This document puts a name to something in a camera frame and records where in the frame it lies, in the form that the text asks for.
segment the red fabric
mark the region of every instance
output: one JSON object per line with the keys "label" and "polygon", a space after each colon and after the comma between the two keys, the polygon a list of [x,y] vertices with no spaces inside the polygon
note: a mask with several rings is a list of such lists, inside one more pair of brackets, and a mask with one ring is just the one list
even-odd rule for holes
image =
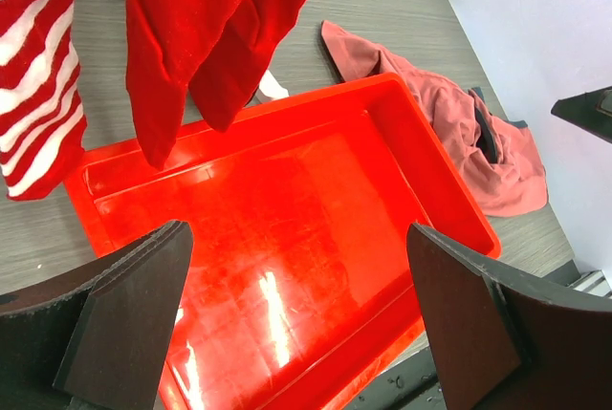
{"label": "red fabric", "polygon": [[[444,76],[415,68],[382,45],[329,21],[323,22],[321,34],[344,80],[388,72],[404,79],[485,214],[514,216],[546,205],[544,166],[529,129],[492,116],[476,94],[467,94]],[[497,163],[489,163],[476,146],[481,132],[474,107],[492,129]]]}
{"label": "red fabric", "polygon": [[[36,2],[45,0],[0,0],[0,43],[7,42],[2,36],[11,27],[27,26],[24,13]],[[13,200],[47,196],[83,153],[81,140],[86,122],[75,90],[79,66],[70,40],[73,2],[46,0],[40,12],[30,19],[32,27],[25,31],[22,44],[14,46],[18,47],[16,53],[6,64],[0,64],[0,166]],[[63,25],[58,23],[62,17]],[[56,48],[50,36],[54,25],[64,27],[55,29]],[[42,55],[48,58],[38,60],[39,66],[44,65],[42,71],[31,75],[33,84],[25,87],[25,82],[21,83],[24,76]],[[13,103],[19,90],[26,92],[24,98]]]}
{"label": "red fabric", "polygon": [[147,160],[163,167],[187,87],[225,130],[250,99],[305,0],[127,0],[126,84]]}

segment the gray wood tabletop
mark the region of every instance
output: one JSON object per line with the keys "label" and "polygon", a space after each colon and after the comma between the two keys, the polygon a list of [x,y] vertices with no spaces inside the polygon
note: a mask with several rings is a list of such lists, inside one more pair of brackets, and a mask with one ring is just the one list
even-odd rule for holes
{"label": "gray wood tabletop", "polygon": [[[78,89],[89,122],[86,148],[134,137],[124,86],[124,19],[124,0],[76,0],[73,39],[82,66]],[[448,0],[308,0],[271,66],[291,94],[336,82],[318,39],[323,19],[380,42],[464,88],[482,87],[492,112],[504,116]],[[188,105],[186,121],[197,118]],[[504,247],[502,259],[523,270],[545,274],[573,256],[549,206],[491,222]],[[0,243],[0,293],[95,258],[63,187],[39,202],[0,199]]]}

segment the pink garment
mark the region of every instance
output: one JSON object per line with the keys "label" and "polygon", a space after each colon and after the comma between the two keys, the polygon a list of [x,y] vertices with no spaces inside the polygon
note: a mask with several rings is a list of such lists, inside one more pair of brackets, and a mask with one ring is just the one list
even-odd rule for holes
{"label": "pink garment", "polygon": [[[329,21],[323,22],[321,34],[344,80],[389,72],[404,79],[485,214],[515,216],[546,205],[544,166],[529,129],[492,116],[475,93],[464,92],[444,76],[415,68],[382,45]],[[474,107],[492,130],[497,163],[489,163],[476,146],[481,130]]]}

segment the striped fabric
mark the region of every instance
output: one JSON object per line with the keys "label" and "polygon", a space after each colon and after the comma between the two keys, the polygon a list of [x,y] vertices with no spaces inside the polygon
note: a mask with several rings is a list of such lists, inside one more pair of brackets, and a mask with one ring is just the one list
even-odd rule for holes
{"label": "striped fabric", "polygon": [[14,200],[48,195],[83,153],[74,0],[0,0],[0,168]]}

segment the red tray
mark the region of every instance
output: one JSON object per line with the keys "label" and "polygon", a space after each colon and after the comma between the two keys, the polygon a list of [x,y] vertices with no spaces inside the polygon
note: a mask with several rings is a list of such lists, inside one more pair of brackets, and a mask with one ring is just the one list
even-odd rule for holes
{"label": "red tray", "polygon": [[193,229],[169,409],[340,408],[423,330],[411,223],[500,253],[394,75],[245,109],[225,134],[187,125],[163,171],[135,140],[90,151],[66,187],[98,256]]}

